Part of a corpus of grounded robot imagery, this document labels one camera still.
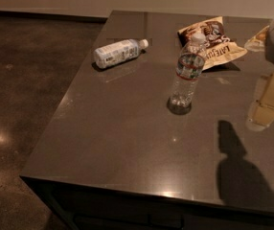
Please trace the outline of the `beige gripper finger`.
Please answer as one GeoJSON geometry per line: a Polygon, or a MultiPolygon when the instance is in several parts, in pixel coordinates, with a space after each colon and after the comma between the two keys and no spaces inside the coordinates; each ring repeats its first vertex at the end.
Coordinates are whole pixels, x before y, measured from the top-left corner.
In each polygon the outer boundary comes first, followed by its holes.
{"type": "Polygon", "coordinates": [[[257,81],[254,101],[247,114],[246,126],[252,131],[263,131],[274,122],[274,71],[261,75],[257,81]]]}
{"type": "Polygon", "coordinates": [[[265,26],[254,36],[248,39],[244,44],[244,48],[252,52],[263,52],[265,50],[265,40],[268,29],[269,27],[265,26]]]}

